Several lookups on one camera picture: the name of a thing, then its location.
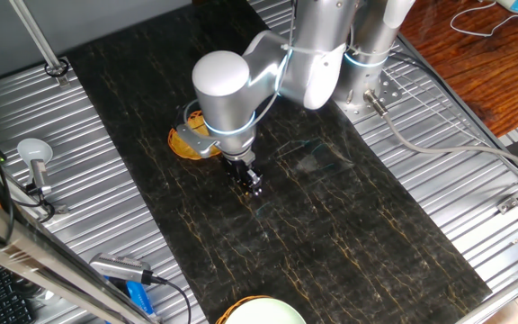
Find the metal pole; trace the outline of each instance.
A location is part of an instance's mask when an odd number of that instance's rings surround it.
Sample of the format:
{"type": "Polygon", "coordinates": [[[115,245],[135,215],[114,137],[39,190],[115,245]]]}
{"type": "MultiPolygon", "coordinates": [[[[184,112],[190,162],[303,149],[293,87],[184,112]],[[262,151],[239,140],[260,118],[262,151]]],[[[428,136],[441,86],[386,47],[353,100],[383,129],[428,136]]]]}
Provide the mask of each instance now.
{"type": "Polygon", "coordinates": [[[478,324],[487,320],[498,312],[508,302],[518,297],[518,279],[508,284],[498,293],[483,301],[469,314],[460,319],[457,324],[478,324]]]}
{"type": "MultiPolygon", "coordinates": [[[[19,18],[22,20],[23,25],[25,25],[25,28],[27,29],[27,32],[29,32],[31,38],[35,42],[35,45],[37,45],[37,48],[40,49],[41,55],[43,55],[43,58],[51,68],[52,73],[57,74],[63,71],[63,69],[66,67],[61,65],[59,59],[53,53],[53,49],[51,49],[49,43],[47,43],[45,36],[43,36],[40,27],[35,22],[35,19],[33,19],[33,16],[31,15],[24,1],[9,0],[9,2],[13,6],[13,9],[15,9],[17,15],[19,15],[19,18]]],[[[58,80],[60,86],[67,86],[69,84],[69,80],[65,75],[58,76],[56,79],[58,80]]]]}
{"type": "MultiPolygon", "coordinates": [[[[0,239],[8,219],[0,209],[0,239]]],[[[18,215],[10,241],[0,249],[1,266],[111,323],[155,323],[31,217],[18,215]]]]}

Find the gray cable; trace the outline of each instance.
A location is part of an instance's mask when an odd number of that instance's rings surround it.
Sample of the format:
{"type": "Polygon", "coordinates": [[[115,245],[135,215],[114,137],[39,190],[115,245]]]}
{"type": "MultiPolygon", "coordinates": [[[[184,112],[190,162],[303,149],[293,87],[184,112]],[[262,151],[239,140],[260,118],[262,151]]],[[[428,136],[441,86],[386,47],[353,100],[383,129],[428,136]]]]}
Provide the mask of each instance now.
{"type": "Polygon", "coordinates": [[[418,147],[417,145],[409,142],[408,140],[406,140],[401,135],[401,133],[399,133],[397,128],[395,128],[393,121],[391,120],[391,118],[388,115],[384,115],[383,119],[385,120],[387,125],[391,128],[391,131],[393,131],[393,134],[395,135],[395,137],[397,137],[403,145],[405,145],[406,147],[408,147],[414,151],[420,152],[420,153],[441,154],[441,153],[454,153],[454,152],[462,152],[462,151],[479,151],[479,152],[492,153],[492,154],[495,154],[498,156],[509,158],[513,162],[518,163],[517,156],[514,156],[511,153],[507,153],[507,152],[505,152],[501,149],[497,149],[497,148],[487,148],[487,147],[478,147],[478,146],[460,146],[460,147],[456,147],[456,148],[421,148],[421,147],[418,147]]]}

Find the white bowl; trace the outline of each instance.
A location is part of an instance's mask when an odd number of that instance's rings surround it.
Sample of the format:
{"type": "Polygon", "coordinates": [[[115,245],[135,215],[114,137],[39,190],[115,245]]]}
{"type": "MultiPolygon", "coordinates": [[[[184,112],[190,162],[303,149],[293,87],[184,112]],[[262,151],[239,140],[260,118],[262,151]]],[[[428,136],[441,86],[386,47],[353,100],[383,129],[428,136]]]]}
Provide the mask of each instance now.
{"type": "Polygon", "coordinates": [[[306,324],[290,305],[273,298],[248,301],[237,307],[225,324],[306,324]]]}

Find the white cable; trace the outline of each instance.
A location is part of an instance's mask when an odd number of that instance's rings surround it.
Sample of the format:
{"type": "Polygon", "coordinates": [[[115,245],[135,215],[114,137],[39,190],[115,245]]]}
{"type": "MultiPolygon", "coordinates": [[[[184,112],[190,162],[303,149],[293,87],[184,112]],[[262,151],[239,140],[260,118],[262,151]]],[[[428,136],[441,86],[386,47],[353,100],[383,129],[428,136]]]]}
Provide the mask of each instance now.
{"type": "Polygon", "coordinates": [[[269,103],[263,108],[263,111],[259,116],[249,125],[249,128],[255,126],[271,109],[271,106],[273,106],[273,103],[275,102],[275,99],[277,99],[277,96],[279,95],[279,90],[281,90],[281,85],[283,84],[283,78],[285,77],[285,73],[287,73],[287,67],[289,66],[289,61],[291,57],[291,53],[293,51],[293,29],[295,28],[295,5],[291,3],[291,23],[290,23],[290,30],[289,30],[289,46],[287,47],[287,55],[285,59],[285,65],[283,66],[283,70],[281,74],[279,75],[279,84],[277,85],[277,90],[271,97],[271,100],[269,103]]]}
{"type": "Polygon", "coordinates": [[[495,154],[498,156],[509,158],[513,162],[518,163],[517,156],[514,156],[511,153],[507,153],[507,152],[505,152],[501,149],[497,149],[497,148],[486,148],[486,147],[478,147],[478,146],[460,146],[460,147],[456,147],[456,148],[421,148],[421,147],[418,147],[417,145],[409,142],[408,140],[406,140],[401,135],[401,133],[399,133],[399,131],[393,124],[393,121],[387,114],[383,115],[383,120],[385,120],[387,125],[391,128],[391,131],[393,131],[393,134],[395,135],[395,137],[397,137],[403,145],[405,145],[406,147],[408,147],[414,151],[420,152],[420,153],[442,154],[442,153],[454,153],[454,152],[462,152],[462,151],[480,151],[480,152],[492,153],[492,154],[495,154]]]}
{"type": "MultiPolygon", "coordinates": [[[[279,84],[277,85],[277,90],[275,91],[275,93],[271,97],[271,100],[265,106],[265,108],[263,109],[261,114],[253,122],[251,122],[248,126],[246,126],[244,129],[242,129],[240,131],[244,131],[246,129],[254,127],[265,116],[265,114],[269,111],[269,109],[271,109],[271,106],[273,106],[273,103],[275,102],[275,99],[277,99],[277,95],[279,95],[279,89],[281,89],[281,84],[283,83],[283,76],[285,76],[285,73],[287,72],[287,66],[289,65],[289,58],[290,58],[291,52],[293,51],[293,47],[291,46],[291,43],[293,41],[293,29],[294,28],[295,28],[295,5],[291,5],[291,22],[290,22],[290,31],[289,31],[289,44],[281,45],[282,49],[284,47],[284,49],[287,50],[287,54],[285,55],[286,59],[285,59],[285,62],[284,62],[283,70],[280,72],[279,77],[278,77],[279,78],[279,84]]],[[[187,128],[187,130],[189,130],[191,133],[195,134],[196,136],[198,136],[201,139],[205,139],[205,140],[220,140],[220,138],[218,138],[218,137],[213,137],[213,136],[210,136],[210,135],[200,134],[198,131],[195,131],[191,127],[191,125],[189,125],[188,117],[187,117],[187,112],[189,111],[189,108],[193,104],[195,104],[195,103],[197,103],[197,99],[195,99],[195,100],[191,101],[190,103],[188,103],[187,106],[185,107],[184,111],[183,111],[183,123],[185,124],[185,128],[187,128]]]]}
{"type": "Polygon", "coordinates": [[[355,41],[355,28],[353,27],[353,23],[351,23],[351,32],[350,32],[350,40],[349,40],[349,48],[353,47],[353,42],[355,41]]]}
{"type": "Polygon", "coordinates": [[[468,34],[468,35],[473,35],[473,36],[481,36],[481,37],[490,37],[490,36],[493,36],[493,33],[495,32],[495,29],[503,26],[505,23],[507,23],[508,21],[510,21],[512,18],[518,18],[518,14],[514,14],[512,16],[509,16],[507,19],[503,20],[501,23],[499,23],[497,26],[495,26],[495,28],[493,28],[493,30],[491,30],[491,33],[481,33],[481,32],[474,32],[474,31],[464,31],[462,29],[459,29],[455,26],[453,26],[453,22],[455,21],[455,19],[457,17],[459,17],[460,15],[462,14],[465,14],[465,13],[468,13],[468,12],[472,12],[472,11],[476,11],[476,10],[482,10],[482,9],[487,9],[487,8],[490,8],[492,7],[493,5],[496,5],[496,2],[493,2],[491,4],[488,4],[488,5],[484,5],[482,7],[477,7],[477,8],[471,8],[471,9],[467,9],[465,10],[464,12],[461,12],[461,13],[457,13],[455,14],[455,16],[453,17],[453,19],[451,19],[451,23],[449,23],[449,25],[451,26],[452,29],[454,29],[455,31],[457,32],[462,32],[462,33],[465,33],[465,34],[468,34]]]}
{"type": "Polygon", "coordinates": [[[425,106],[427,109],[431,110],[433,113],[436,113],[439,115],[439,117],[443,118],[446,122],[448,122],[450,125],[454,126],[457,130],[463,132],[464,134],[466,134],[467,136],[471,137],[472,139],[474,140],[478,140],[479,142],[485,144],[488,146],[488,144],[486,144],[485,141],[483,141],[482,139],[478,138],[477,136],[473,135],[473,134],[470,134],[468,133],[467,131],[463,130],[461,127],[459,127],[459,125],[457,125],[456,123],[448,120],[447,118],[445,118],[445,116],[443,116],[440,112],[437,112],[436,110],[434,110],[434,108],[430,107],[427,103],[425,103],[423,100],[419,99],[416,95],[412,94],[409,90],[407,90],[404,86],[402,86],[389,72],[387,72],[387,70],[383,69],[383,72],[385,72],[385,74],[387,75],[387,77],[389,77],[393,82],[395,82],[395,84],[397,84],[397,86],[399,86],[399,88],[401,88],[403,91],[405,91],[407,94],[409,94],[410,96],[412,96],[413,98],[415,98],[419,103],[421,103],[423,106],[425,106]]]}

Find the black cable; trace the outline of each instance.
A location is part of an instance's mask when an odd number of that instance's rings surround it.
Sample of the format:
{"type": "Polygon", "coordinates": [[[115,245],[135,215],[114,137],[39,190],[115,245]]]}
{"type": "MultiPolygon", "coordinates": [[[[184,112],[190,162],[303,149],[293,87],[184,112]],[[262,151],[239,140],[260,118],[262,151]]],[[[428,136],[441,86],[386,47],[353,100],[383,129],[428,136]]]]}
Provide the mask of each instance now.
{"type": "Polygon", "coordinates": [[[43,202],[44,206],[48,207],[49,211],[48,211],[47,217],[44,218],[43,220],[40,220],[41,224],[46,221],[49,221],[55,215],[55,207],[53,207],[53,205],[50,204],[49,202],[47,202],[45,199],[42,202],[43,202]]]}
{"type": "Polygon", "coordinates": [[[43,197],[41,197],[41,195],[40,195],[40,200],[37,203],[25,203],[25,202],[18,202],[16,200],[14,200],[14,202],[17,203],[20,206],[31,207],[31,208],[35,208],[35,207],[41,206],[43,204],[43,201],[44,201],[44,199],[43,199],[43,197]]]}
{"type": "Polygon", "coordinates": [[[187,295],[185,294],[183,289],[179,288],[174,283],[171,283],[168,280],[163,279],[163,278],[159,278],[157,276],[152,276],[151,277],[151,282],[154,283],[154,284],[166,284],[166,285],[172,286],[172,287],[175,288],[175,290],[177,292],[179,292],[184,297],[185,302],[187,303],[187,313],[188,313],[187,324],[191,324],[191,304],[189,303],[189,298],[187,298],[187,295]]]}
{"type": "Polygon", "coordinates": [[[6,212],[9,214],[9,223],[7,225],[7,234],[5,234],[5,240],[0,240],[0,248],[4,248],[9,245],[11,236],[13,235],[13,223],[15,221],[15,217],[13,216],[13,199],[11,198],[11,193],[9,191],[9,184],[7,183],[7,180],[5,177],[5,171],[4,171],[3,167],[1,166],[1,162],[0,162],[0,177],[1,177],[1,182],[3,184],[3,187],[4,187],[3,197],[7,201],[7,211],[6,212]]]}

